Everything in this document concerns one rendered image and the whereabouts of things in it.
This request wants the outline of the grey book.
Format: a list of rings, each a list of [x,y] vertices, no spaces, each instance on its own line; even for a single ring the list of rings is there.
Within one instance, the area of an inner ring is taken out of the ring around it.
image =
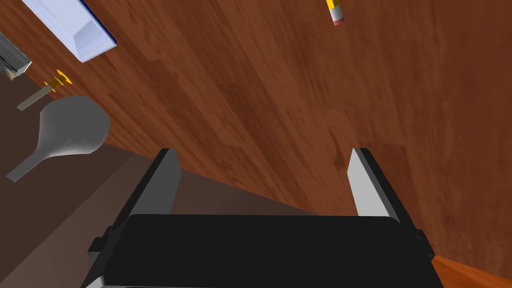
[[[9,80],[25,73],[32,61],[0,31],[0,72]]]

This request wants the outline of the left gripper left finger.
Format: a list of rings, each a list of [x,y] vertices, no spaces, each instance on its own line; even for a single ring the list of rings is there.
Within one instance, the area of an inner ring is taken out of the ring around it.
[[[175,149],[161,149],[118,214],[121,225],[131,215],[165,215],[171,212],[181,179]]]

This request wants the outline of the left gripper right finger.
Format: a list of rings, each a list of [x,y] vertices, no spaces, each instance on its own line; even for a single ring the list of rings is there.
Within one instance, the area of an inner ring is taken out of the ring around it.
[[[347,177],[360,217],[389,217],[415,230],[407,210],[367,148],[353,148]]]

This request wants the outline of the yellow pencil with eraser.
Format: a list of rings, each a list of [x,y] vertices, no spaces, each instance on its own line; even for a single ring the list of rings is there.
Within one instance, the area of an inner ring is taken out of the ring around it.
[[[337,26],[343,23],[345,18],[340,6],[340,0],[326,0],[326,3],[328,5],[333,24]]]

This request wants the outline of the white book with blue spine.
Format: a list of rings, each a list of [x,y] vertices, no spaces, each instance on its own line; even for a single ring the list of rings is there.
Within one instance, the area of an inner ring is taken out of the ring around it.
[[[81,63],[117,46],[84,0],[21,0]]]

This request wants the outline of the grey spoon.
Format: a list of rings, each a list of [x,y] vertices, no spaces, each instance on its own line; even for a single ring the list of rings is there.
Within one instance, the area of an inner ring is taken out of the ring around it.
[[[34,152],[7,174],[13,182],[45,159],[90,154],[105,142],[108,114],[85,96],[69,96],[46,105],[40,112],[38,144]]]

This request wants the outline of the grey knife with gold guard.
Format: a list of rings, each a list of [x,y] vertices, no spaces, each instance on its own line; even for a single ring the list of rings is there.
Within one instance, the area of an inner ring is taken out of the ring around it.
[[[19,111],[23,111],[28,108],[31,104],[34,104],[39,99],[47,95],[49,92],[56,92],[56,89],[63,86],[65,83],[72,84],[73,82],[63,73],[63,71],[57,69],[57,75],[53,77],[50,82],[44,82],[45,86],[36,91],[33,95],[21,102],[16,108]]]

